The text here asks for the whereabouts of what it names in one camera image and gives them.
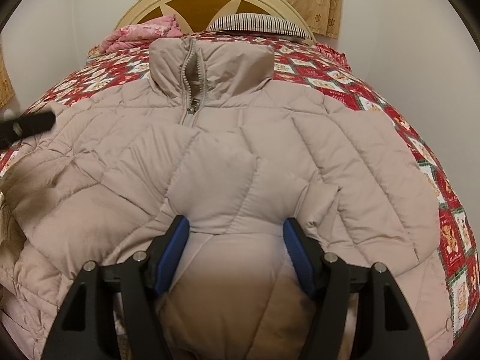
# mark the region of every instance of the zipper pull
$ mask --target zipper pull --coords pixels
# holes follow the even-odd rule
[[[193,99],[190,104],[190,108],[187,109],[187,112],[189,114],[194,114],[195,112],[198,111],[198,107],[200,106],[200,100]]]

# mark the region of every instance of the puffer jacket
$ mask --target puffer jacket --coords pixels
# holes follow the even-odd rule
[[[157,308],[175,358],[297,358],[314,305],[282,239],[290,216],[348,263],[387,264],[431,359],[448,351],[438,204],[407,146],[381,112],[273,81],[273,68],[269,47],[161,39],[150,81],[52,104],[56,127],[1,186],[0,316],[29,358],[85,261],[124,261],[175,215],[191,233]]]

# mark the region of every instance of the bedsheet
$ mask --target bedsheet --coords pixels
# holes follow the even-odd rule
[[[353,110],[384,112],[405,141],[429,180],[438,199],[441,243],[438,254],[450,294],[454,337],[465,329],[477,306],[479,293],[478,253],[467,215],[441,164],[428,145],[381,95],[351,74],[343,54],[325,45],[312,47],[287,40],[256,36],[193,35],[211,42],[247,42],[270,45],[275,50],[274,79],[313,87]],[[50,101],[73,105],[108,87],[150,77],[148,45],[103,55],[51,88],[26,112],[35,112]],[[0,176],[6,172],[21,143],[0,154]]]

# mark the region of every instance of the pillow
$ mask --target pillow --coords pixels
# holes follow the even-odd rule
[[[219,17],[208,26],[207,31],[248,32],[313,40],[308,32],[288,20],[258,13],[236,13]]]

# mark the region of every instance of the headboard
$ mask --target headboard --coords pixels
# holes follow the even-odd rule
[[[268,14],[289,20],[315,39],[305,20],[285,0],[140,0],[121,18],[117,28],[175,14],[182,32],[187,34],[205,31],[219,17],[243,12]]]

